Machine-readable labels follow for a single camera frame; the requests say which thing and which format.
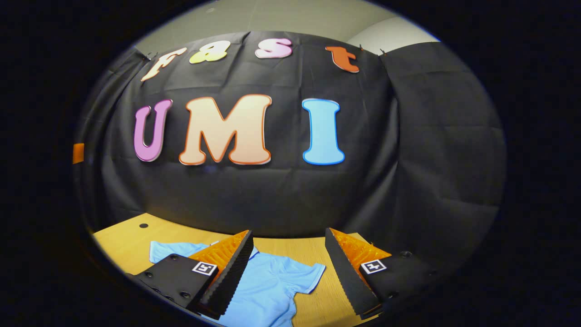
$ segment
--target peach letter m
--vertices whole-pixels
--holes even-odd
[[[236,135],[234,149],[228,155],[238,165],[263,165],[270,161],[270,152],[264,147],[264,114],[272,99],[263,94],[248,94],[234,105],[226,119],[214,98],[203,97],[189,101],[189,125],[184,152],[180,162],[201,165],[206,154],[200,149],[202,136],[212,159],[222,161],[228,144]]]

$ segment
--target shirt sleeve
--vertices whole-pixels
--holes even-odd
[[[311,293],[319,284],[319,280],[321,280],[326,268],[326,266],[321,264],[314,264],[312,267],[307,266],[287,257],[280,257],[278,263],[278,276],[293,294]]]

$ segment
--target white wall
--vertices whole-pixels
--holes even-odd
[[[206,1],[144,35],[136,47],[155,54],[201,38],[245,31],[287,31],[346,42],[370,25],[396,16],[365,0]]]
[[[402,17],[383,20],[361,31],[347,43],[381,55],[406,45],[422,42],[439,42],[434,36]]]

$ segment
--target letter i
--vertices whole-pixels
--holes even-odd
[[[312,165],[335,165],[345,160],[345,154],[337,144],[335,114],[339,104],[325,99],[305,99],[303,108],[309,112],[311,146],[303,153],[303,159]]]

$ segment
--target light blue shirt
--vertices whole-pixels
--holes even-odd
[[[206,247],[153,241],[149,260],[155,264],[172,253],[189,257]],[[226,313],[219,320],[202,317],[226,327],[292,327],[295,294],[311,293],[325,268],[321,264],[310,267],[288,257],[260,253],[255,247]]]

